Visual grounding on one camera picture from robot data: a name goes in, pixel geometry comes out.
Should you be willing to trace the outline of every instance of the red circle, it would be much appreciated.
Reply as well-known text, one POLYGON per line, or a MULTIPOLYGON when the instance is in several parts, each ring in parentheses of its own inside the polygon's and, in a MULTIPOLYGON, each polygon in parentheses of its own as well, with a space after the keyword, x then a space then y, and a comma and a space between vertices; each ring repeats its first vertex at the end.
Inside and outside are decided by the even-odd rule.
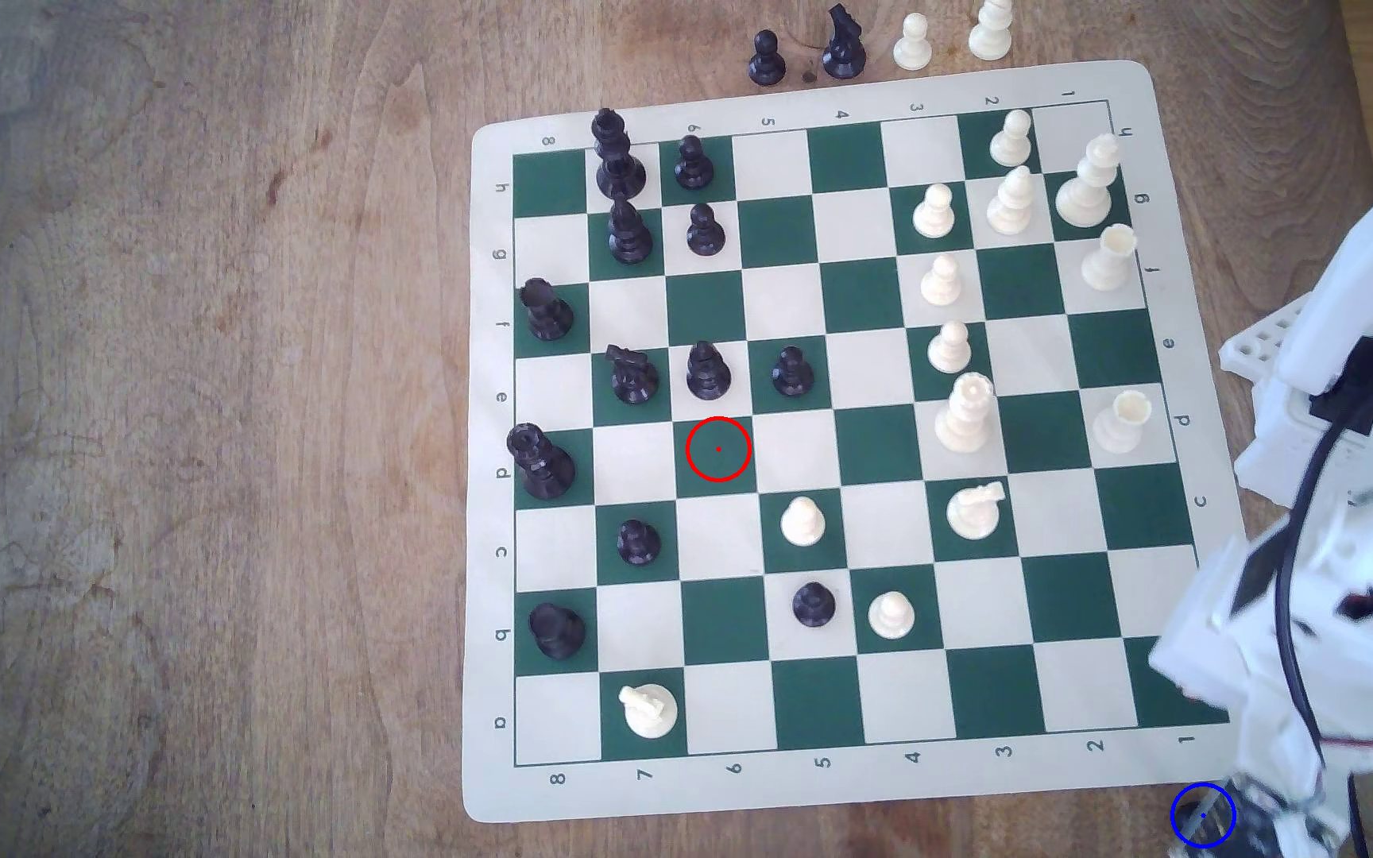
POLYGON ((740 426, 740 421, 735 420, 733 417, 710 417, 706 420, 697 420, 697 424, 691 428, 691 432, 686 432, 686 448, 682 452, 686 453, 686 467, 689 467, 691 471, 696 474, 696 476, 700 476, 708 482, 728 482, 730 479, 735 479, 735 476, 744 474, 744 469, 747 467, 751 467, 751 434, 747 432, 744 426, 740 426), (735 428, 740 431, 740 435, 744 435, 744 464, 740 465, 739 471, 735 471, 735 474, 730 474, 729 476, 708 476, 697 471, 697 463, 691 460, 691 438, 697 434, 697 430, 700 430, 704 423, 713 423, 714 420, 724 420, 725 423, 733 423, 735 428))

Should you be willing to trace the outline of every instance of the green square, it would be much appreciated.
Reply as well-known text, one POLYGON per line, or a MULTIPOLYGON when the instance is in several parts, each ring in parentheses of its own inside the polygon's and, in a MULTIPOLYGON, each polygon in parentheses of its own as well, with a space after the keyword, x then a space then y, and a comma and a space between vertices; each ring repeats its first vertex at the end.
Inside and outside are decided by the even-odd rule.
POLYGON ((750 343, 751 408, 755 415, 776 415, 783 410, 818 410, 829 408, 829 354, 824 338, 759 339, 750 343), (783 347, 796 345, 802 358, 813 368, 813 386, 800 397, 784 397, 773 384, 773 367, 783 347))
POLYGON ((676 163, 682 156, 680 140, 666 140, 659 148, 662 205, 721 203, 735 198, 735 139, 702 137, 702 152, 713 162, 713 183, 696 191, 688 191, 676 181, 676 163))
POLYGON ((667 582, 678 571, 676 541, 676 502, 618 504, 597 507, 597 583, 667 582), (618 555, 618 526, 638 519, 660 535, 660 553, 634 567, 618 555))
POLYGON ((555 286, 553 294, 560 297, 575 312, 571 329, 560 339, 544 340, 527 329, 527 310, 522 305, 522 294, 512 290, 511 332, 514 357, 549 357, 552 354, 584 354, 590 350, 590 295, 585 283, 555 286))
POLYGON ((881 126, 864 122, 809 128, 809 176, 814 194, 887 185, 881 126))
POLYGON ((1111 561, 1103 552, 1020 557, 1020 570, 1026 575, 1031 640, 1078 641, 1122 636, 1111 561))
POLYGON ((759 575, 682 582, 686 664, 766 660, 766 586, 759 575))
POLYGON ((625 670, 600 675, 600 758, 604 761, 654 761, 686 755, 686 680, 680 667, 625 670), (659 739, 645 739, 629 729, 618 692, 625 685, 660 685, 676 697, 676 728, 659 739))
POLYGON ((744 496, 755 491, 755 424, 750 417, 736 417, 739 426, 728 417, 714 417, 702 423, 677 420, 673 426, 677 450, 686 456, 676 457, 676 496, 744 496), (691 437, 691 448, 686 437, 691 437), (735 475, 735 479, 725 479, 735 475))
POLYGON ((586 150, 514 155, 511 217, 584 213, 586 178, 586 150))
POLYGON ((518 508, 519 511, 541 511, 545 507, 582 507, 592 502, 595 496, 592 490, 592 442, 589 428, 564 428, 560 432, 544 432, 549 437, 553 445, 571 456, 571 461, 575 463, 575 482, 560 496, 552 501, 541 501, 537 497, 529 496, 522 489, 522 479, 516 475, 516 468, 512 464, 505 467, 507 474, 511 475, 512 491, 518 494, 518 508))
POLYGON ((899 262, 892 257, 821 264, 824 321, 831 334, 902 328, 899 262))
POLYGON ((942 610, 935 599, 935 567, 851 570, 851 610, 855 611, 855 652, 942 649, 942 610), (898 640, 887 640, 866 621, 872 600, 894 592, 914 605, 914 627, 898 640))
POLYGON ((1126 667, 1133 680, 1138 728, 1189 728, 1195 723, 1227 723, 1227 714, 1179 692, 1163 673, 1148 664, 1157 638, 1124 638, 1126 667))
POLYGON ((1046 180, 1046 207, 1053 213, 1053 240, 1097 239, 1107 225, 1134 225, 1133 213, 1126 205, 1126 180, 1119 170, 1116 170, 1115 183, 1107 188, 1111 192, 1111 214, 1104 216, 1104 220, 1094 225, 1074 225, 1063 220, 1057 214, 1057 189, 1067 185, 1074 176, 1076 176, 1074 170, 1068 170, 1067 173, 1048 173, 1042 177, 1046 180))
POLYGON ((1030 645, 946 651, 958 739, 1046 733, 1037 653, 1030 645))
POLYGON ((982 313, 990 320, 1063 312, 1057 254, 1052 244, 979 250, 978 283, 982 284, 982 313))
POLYGON ((866 744, 855 656, 772 663, 776 748, 846 748, 866 744))
POLYGON ((660 386, 648 401, 625 402, 612 393, 612 361, 603 353, 592 354, 592 424, 665 423, 671 419, 671 365, 663 347, 648 347, 644 354, 660 375, 660 386))
POLYGON ((625 265, 612 257, 607 248, 607 218, 605 213, 586 216, 586 246, 590 255, 590 280, 623 280, 634 276, 659 276, 665 273, 665 242, 671 236, 660 232, 660 209, 638 209, 638 217, 644 218, 649 235, 655 239, 655 247, 638 264, 625 265))
POLYGON ((665 279, 665 318, 671 345, 744 339, 740 270, 669 276, 665 279))
POLYGON ((519 593, 514 597, 516 614, 511 619, 512 652, 516 656, 514 667, 518 675, 542 675, 548 673, 592 673, 597 670, 597 589, 551 589, 541 593, 519 593), (568 608, 586 623, 586 642, 575 655, 555 660, 538 652, 533 631, 527 627, 527 615, 544 601, 568 608))
POLYGON ((925 200, 930 185, 888 188, 887 203, 892 206, 892 236, 899 255, 941 254, 946 250, 972 247, 972 216, 967 213, 967 184, 946 183, 951 189, 951 213, 957 217, 951 231, 939 239, 927 239, 914 231, 914 209, 925 200))
POLYGON ((768 572, 809 572, 846 568, 846 516, 840 490, 783 491, 761 496, 761 555, 768 572), (781 515, 794 497, 809 497, 824 513, 824 537, 809 546, 794 545, 781 534, 781 515))
POLYGON ((1195 542, 1178 464, 1109 467, 1096 471, 1094 482, 1100 490, 1104 544, 1112 552, 1195 542))
MULTIPOLYGON (((914 399, 932 401, 946 399, 951 395, 951 383, 957 382, 961 372, 942 372, 931 367, 930 347, 935 335, 942 332, 941 325, 925 328, 909 328, 909 375, 914 378, 914 399)), ((962 372, 979 372, 987 379, 993 379, 993 364, 989 361, 989 331, 982 321, 967 324, 967 345, 972 349, 972 361, 962 367, 962 372)))
POLYGON ((813 198, 740 202, 740 266, 816 264, 813 198))
POLYGON ((1089 467, 1078 391, 1000 397, 1000 434, 1011 474, 1089 467))
POLYGON ((1163 380, 1148 310, 1068 316, 1079 387, 1122 387, 1163 380))
POLYGON ((913 405, 838 409, 835 448, 846 486, 920 479, 913 405))
POLYGON ((982 557, 1015 557, 1020 549, 1015 542, 1015 513, 1011 497, 1005 491, 1000 501, 1000 527, 989 537, 962 538, 946 523, 946 504, 962 489, 976 489, 993 480, 1004 482, 1004 476, 982 476, 976 479, 936 479, 925 482, 925 507, 931 511, 931 545, 935 560, 980 560, 982 557))

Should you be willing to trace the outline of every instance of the wood grain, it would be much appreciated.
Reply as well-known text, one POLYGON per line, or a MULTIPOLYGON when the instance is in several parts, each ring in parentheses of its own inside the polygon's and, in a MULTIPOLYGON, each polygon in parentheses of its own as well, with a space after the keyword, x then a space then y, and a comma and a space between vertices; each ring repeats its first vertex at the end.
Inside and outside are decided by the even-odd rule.
MULTIPOLYGON (((849 7, 864 80, 912 11, 849 7)), ((924 3, 931 73, 980 69, 924 3)), ((821 3, 0 3, 0 855, 1159 855, 1174 787, 487 826, 459 799, 468 140, 805 82, 821 3)), ((1373 200, 1325 0, 1023 4, 1153 74, 1208 345, 1373 200)), ((1230 442, 1247 391, 1219 380, 1230 442)), ((1274 513, 1251 502, 1248 526, 1274 513)), ((1373 787, 1366 785, 1366 791, 1373 787)))

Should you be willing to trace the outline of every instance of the chess mat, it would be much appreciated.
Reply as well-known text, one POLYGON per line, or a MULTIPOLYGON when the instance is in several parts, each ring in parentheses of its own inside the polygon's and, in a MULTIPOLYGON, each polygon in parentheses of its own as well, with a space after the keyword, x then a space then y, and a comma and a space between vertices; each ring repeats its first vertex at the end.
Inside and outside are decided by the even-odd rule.
POLYGON ((482 128, 472 146, 468 585, 464 793, 485 821, 735 810, 914 796, 1192 781, 1221 774, 1225 712, 1148 666, 1197 559, 1243 531, 1227 439, 1152 82, 1124 62, 1006 69, 711 103, 621 110, 655 235, 641 264, 607 251, 590 113, 482 128), (1037 209, 1013 236, 983 210, 1006 167, 989 140, 1031 113, 1037 209), (1089 288, 1078 264, 1104 224, 1052 206, 1085 144, 1119 135, 1104 224, 1138 236, 1138 277, 1089 288), (670 174, 696 133, 715 177, 670 174), (956 227, 914 232, 928 184, 956 227), (728 243, 685 244, 710 203, 728 243), (962 297, 919 281, 939 251, 962 297), (575 310, 562 339, 531 336, 516 288, 556 284, 575 310), (995 383, 993 439, 951 453, 932 423, 956 376, 925 361, 965 321, 995 383), (711 340, 735 382, 686 391, 691 343, 711 340), (645 351, 659 393, 626 405, 608 343, 645 351), (816 383, 789 399, 784 345, 816 383), (1116 393, 1153 402, 1126 456, 1087 426, 1116 393), (542 426, 577 464, 563 497, 512 478, 505 435, 542 426), (957 537, 946 500, 1004 482, 998 530, 957 537), (825 535, 791 545, 780 516, 813 497, 825 535), (663 540, 636 568, 623 519, 663 540), (820 629, 791 596, 838 600, 820 629), (866 610, 897 589, 901 640, 866 610), (553 660, 526 629, 535 604, 582 615, 582 651, 553 660), (623 722, 622 685, 655 682, 680 717, 660 739, 623 722))

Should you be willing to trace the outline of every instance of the blue circle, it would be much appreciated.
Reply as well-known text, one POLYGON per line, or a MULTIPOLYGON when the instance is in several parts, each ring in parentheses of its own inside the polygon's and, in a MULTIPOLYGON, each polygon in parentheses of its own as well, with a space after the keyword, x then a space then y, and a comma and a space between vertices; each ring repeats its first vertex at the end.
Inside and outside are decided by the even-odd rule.
POLYGON ((1210 784, 1208 781, 1197 780, 1190 787, 1185 787, 1184 789, 1181 789, 1179 793, 1173 798, 1173 804, 1168 807, 1168 825, 1173 826, 1174 836, 1177 836, 1179 840, 1190 844, 1195 848, 1211 848, 1212 846, 1221 846, 1227 840, 1229 836, 1233 836, 1233 829, 1237 828, 1237 804, 1233 803, 1233 798, 1227 793, 1227 791, 1222 789, 1218 785, 1210 784), (1174 817, 1174 814, 1179 810, 1179 799, 1184 799, 1184 793, 1195 789, 1196 787, 1210 787, 1211 789, 1221 792, 1222 799, 1227 799, 1227 807, 1233 811, 1233 821, 1227 826, 1227 833, 1223 833, 1211 843, 1195 843, 1193 840, 1188 839, 1184 835, 1184 832, 1179 831, 1179 820, 1174 817))

